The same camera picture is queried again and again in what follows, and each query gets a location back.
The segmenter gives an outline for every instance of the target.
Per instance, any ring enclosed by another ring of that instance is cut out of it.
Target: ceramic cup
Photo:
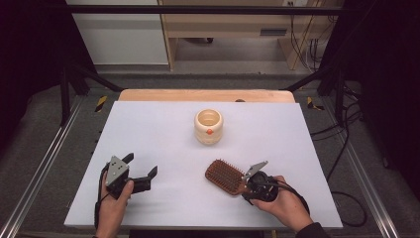
[[[214,109],[199,111],[194,118],[195,137],[205,145],[220,141],[223,134],[223,117]]]

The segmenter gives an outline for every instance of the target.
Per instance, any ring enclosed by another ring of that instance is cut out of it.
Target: black sleeve
[[[312,223],[301,229],[296,234],[296,238],[329,238],[330,236],[324,231],[321,224],[318,222]]]

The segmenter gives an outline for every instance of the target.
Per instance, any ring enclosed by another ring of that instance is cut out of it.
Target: white table
[[[224,136],[213,146],[193,134],[196,112],[214,108],[225,118]],[[283,175],[307,200],[311,216],[325,228],[342,223],[297,103],[117,101],[64,224],[93,227],[101,169],[112,156],[129,163],[130,177],[158,166],[152,189],[132,195],[122,225],[136,229],[277,229],[268,213],[231,196],[204,173],[216,159],[246,171]]]

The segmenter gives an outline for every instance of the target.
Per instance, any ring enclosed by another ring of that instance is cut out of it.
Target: aluminum rail
[[[44,180],[49,173],[49,170],[56,158],[56,155],[59,152],[59,149],[61,148],[71,126],[73,125],[75,118],[77,117],[83,101],[84,96],[76,96],[72,105],[72,112],[69,119],[67,120],[67,123],[59,127],[49,149],[47,150],[37,171],[32,177],[31,182],[27,186],[24,194],[22,195],[12,214],[1,228],[1,238],[14,238],[18,233],[19,228],[21,227],[29,209],[32,206],[32,203],[35,200],[35,197],[38,194],[38,191],[41,189],[41,186],[43,185]]]
[[[326,110],[328,111],[331,120],[333,122],[337,122],[333,113],[334,103],[332,102],[332,99],[326,99],[323,97],[322,100],[324,105],[326,105]],[[342,143],[344,144],[347,135],[346,132],[342,132],[339,135]],[[400,237],[391,218],[389,217],[388,212],[386,211],[385,206],[383,205],[382,200],[380,199],[379,194],[377,193],[373,183],[368,177],[368,174],[365,171],[365,168],[362,165],[361,160],[359,159],[351,141],[348,142],[345,152],[347,153],[350,167],[355,174],[355,178],[358,181],[361,191],[367,201],[367,205],[370,208],[370,211],[374,217],[374,220],[376,221],[377,227],[382,233],[382,236],[384,238]]]
[[[191,5],[46,5],[49,13],[78,14],[227,14],[227,15],[355,15],[362,9],[343,7],[265,7],[265,6],[191,6]]]

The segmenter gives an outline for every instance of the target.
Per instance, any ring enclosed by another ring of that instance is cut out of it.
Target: wooden hairbrush
[[[244,173],[220,159],[209,166],[205,176],[231,195],[247,191]]]

